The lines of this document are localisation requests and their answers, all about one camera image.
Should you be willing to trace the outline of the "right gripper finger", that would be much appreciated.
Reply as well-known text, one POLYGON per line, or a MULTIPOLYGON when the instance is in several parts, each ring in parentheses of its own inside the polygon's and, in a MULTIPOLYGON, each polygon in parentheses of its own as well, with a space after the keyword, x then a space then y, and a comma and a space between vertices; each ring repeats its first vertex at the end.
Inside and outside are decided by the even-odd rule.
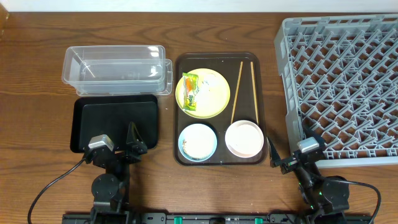
POLYGON ((302 127, 307 138, 314 137, 319 145, 325 145, 325 140, 322 138, 322 136, 312 130, 306 122, 302 123, 302 127))
POLYGON ((280 161, 280 156, 279 156, 274 144, 272 143, 272 141, 271 141, 271 139, 269 137, 267 137, 267 142, 268 142, 268 145, 269 145, 271 162, 280 161))

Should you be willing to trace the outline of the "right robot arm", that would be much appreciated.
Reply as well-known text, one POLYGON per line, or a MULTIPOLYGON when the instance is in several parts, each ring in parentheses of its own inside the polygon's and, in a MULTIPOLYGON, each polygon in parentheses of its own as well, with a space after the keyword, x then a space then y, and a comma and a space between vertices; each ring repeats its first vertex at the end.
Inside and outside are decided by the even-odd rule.
POLYGON ((299 182, 304 202, 310 208, 295 219, 295 223, 346 223, 344 211, 349 209, 349 187, 340 176, 323 177, 316 162, 325 158, 326 142, 315 131, 304 128, 306 139, 297 143, 298 149, 290 157, 281 159, 270 139, 271 167, 281 173, 293 172, 299 182))

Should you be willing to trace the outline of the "light blue bowl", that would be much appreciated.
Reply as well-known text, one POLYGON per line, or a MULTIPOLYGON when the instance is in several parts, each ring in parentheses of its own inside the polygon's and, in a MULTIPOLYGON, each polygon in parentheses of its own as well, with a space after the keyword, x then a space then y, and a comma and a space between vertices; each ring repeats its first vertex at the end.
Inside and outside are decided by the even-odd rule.
POLYGON ((205 162, 216 151, 218 140, 215 132, 205 124, 191 124, 178 137, 178 149, 191 162, 205 162))

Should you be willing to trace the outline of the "white tissue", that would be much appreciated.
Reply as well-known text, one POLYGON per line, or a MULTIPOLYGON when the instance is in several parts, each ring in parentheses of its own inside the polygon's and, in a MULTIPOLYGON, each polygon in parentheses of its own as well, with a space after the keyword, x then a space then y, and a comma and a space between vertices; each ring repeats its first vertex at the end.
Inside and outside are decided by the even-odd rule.
POLYGON ((212 92, 218 84, 217 76, 214 74, 208 74, 203 77, 199 92, 202 94, 212 92))

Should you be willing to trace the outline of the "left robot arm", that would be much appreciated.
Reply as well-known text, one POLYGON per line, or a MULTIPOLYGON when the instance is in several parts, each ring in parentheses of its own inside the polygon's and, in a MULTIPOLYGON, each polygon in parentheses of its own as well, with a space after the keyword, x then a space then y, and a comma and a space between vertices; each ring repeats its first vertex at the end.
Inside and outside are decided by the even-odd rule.
POLYGON ((135 123, 129 123, 126 148, 116 151, 116 145, 105 134, 91 138, 83 160, 87 164, 104 168, 91 185, 94 196, 89 223, 140 223, 141 216, 129 205, 129 166, 141 161, 147 146, 135 123))

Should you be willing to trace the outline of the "green snack wrapper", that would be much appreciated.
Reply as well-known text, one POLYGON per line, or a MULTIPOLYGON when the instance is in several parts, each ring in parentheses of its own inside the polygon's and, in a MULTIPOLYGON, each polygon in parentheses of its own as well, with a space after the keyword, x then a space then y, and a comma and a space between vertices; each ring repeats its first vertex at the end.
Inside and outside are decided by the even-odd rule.
POLYGON ((183 73, 183 108, 188 111, 197 109, 196 95, 198 94, 198 75, 183 73))

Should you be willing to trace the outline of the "rice and food scraps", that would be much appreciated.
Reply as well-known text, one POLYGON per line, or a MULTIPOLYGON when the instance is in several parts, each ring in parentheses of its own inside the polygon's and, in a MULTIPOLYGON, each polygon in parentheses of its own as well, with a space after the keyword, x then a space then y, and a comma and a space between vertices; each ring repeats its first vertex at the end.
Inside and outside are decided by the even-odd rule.
POLYGON ((201 142, 194 139, 184 139, 182 142, 183 152, 189 157, 199 160, 208 157, 213 151, 210 142, 201 142))

